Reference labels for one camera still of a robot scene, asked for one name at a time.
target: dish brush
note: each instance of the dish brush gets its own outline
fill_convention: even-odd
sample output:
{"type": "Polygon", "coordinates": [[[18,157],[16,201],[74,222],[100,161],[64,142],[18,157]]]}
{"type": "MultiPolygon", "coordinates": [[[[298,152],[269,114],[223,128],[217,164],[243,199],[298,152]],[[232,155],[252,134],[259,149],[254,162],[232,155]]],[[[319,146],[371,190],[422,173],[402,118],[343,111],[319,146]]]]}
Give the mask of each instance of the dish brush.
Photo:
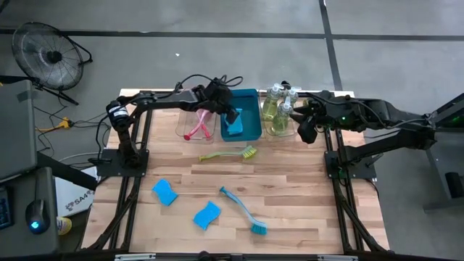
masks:
{"type": "Polygon", "coordinates": [[[235,196],[229,191],[226,191],[224,187],[220,188],[220,191],[223,192],[229,199],[234,200],[245,211],[245,214],[248,216],[249,221],[252,223],[252,227],[250,228],[250,230],[253,233],[256,233],[259,235],[265,235],[266,233],[268,233],[268,225],[266,225],[266,223],[264,222],[260,222],[256,220],[252,216],[252,214],[250,214],[247,207],[245,207],[245,205],[241,203],[241,200],[237,196],[235,196]]]}
{"type": "Polygon", "coordinates": [[[208,159],[211,159],[217,156],[239,156],[239,155],[241,155],[244,158],[244,160],[247,160],[253,157],[257,151],[258,150],[253,148],[253,146],[248,146],[247,148],[245,148],[244,150],[240,152],[213,152],[208,155],[200,156],[199,160],[201,162],[203,160],[208,160],[208,159]]]}

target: blue sponge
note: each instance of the blue sponge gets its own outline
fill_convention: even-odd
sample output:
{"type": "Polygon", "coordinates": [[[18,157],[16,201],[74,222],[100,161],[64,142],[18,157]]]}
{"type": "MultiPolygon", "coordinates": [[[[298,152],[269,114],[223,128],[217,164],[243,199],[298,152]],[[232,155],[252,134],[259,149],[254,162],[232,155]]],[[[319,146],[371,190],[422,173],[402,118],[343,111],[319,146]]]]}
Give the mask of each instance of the blue sponge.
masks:
{"type": "Polygon", "coordinates": [[[165,179],[160,179],[158,183],[152,188],[152,191],[157,193],[159,200],[165,206],[169,206],[171,203],[173,203],[174,199],[176,199],[178,196],[177,193],[171,189],[169,182],[167,182],[165,179]]]}
{"type": "Polygon", "coordinates": [[[237,108],[236,111],[238,112],[239,116],[232,124],[229,124],[227,120],[225,121],[229,135],[240,134],[244,131],[244,126],[241,124],[241,109],[237,108]]]}
{"type": "Polygon", "coordinates": [[[206,230],[211,221],[219,217],[220,208],[212,202],[208,202],[203,210],[200,210],[195,217],[194,222],[203,230],[206,230]]]}

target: computer mouse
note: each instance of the computer mouse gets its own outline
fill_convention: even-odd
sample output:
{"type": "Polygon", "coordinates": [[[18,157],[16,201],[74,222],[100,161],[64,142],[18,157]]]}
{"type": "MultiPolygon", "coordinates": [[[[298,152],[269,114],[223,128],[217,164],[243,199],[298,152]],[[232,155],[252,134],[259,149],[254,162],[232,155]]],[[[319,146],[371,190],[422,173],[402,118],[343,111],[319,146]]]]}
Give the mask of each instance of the computer mouse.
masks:
{"type": "Polygon", "coordinates": [[[26,207],[26,223],[30,232],[40,234],[50,226],[50,217],[43,199],[37,199],[26,207]]]}

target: bottle cap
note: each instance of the bottle cap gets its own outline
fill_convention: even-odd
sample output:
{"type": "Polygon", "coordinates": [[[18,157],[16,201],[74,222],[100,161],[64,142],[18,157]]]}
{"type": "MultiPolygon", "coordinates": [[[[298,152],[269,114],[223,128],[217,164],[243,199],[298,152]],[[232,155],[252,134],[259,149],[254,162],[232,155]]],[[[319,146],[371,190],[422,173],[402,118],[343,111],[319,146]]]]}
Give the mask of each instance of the bottle cap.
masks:
{"type": "Polygon", "coordinates": [[[294,96],[295,93],[296,93],[297,91],[301,90],[301,89],[302,89],[301,87],[293,86],[293,87],[290,88],[289,94],[290,94],[291,96],[294,96]]]}
{"type": "Polygon", "coordinates": [[[273,93],[278,92],[278,90],[282,90],[283,86],[279,83],[274,83],[274,86],[272,87],[273,93]]]}
{"type": "Polygon", "coordinates": [[[283,104],[283,110],[289,111],[291,109],[291,100],[290,97],[285,98],[285,103],[283,104]]]}

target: blue led light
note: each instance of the blue led light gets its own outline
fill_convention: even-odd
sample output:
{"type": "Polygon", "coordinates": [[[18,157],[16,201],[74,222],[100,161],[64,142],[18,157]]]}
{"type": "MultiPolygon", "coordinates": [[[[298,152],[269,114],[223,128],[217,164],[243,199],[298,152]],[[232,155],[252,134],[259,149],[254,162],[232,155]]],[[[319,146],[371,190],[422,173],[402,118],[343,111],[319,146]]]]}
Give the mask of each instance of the blue led light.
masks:
{"type": "Polygon", "coordinates": [[[34,229],[38,228],[38,222],[37,221],[32,222],[32,224],[30,224],[30,227],[34,229]]]}

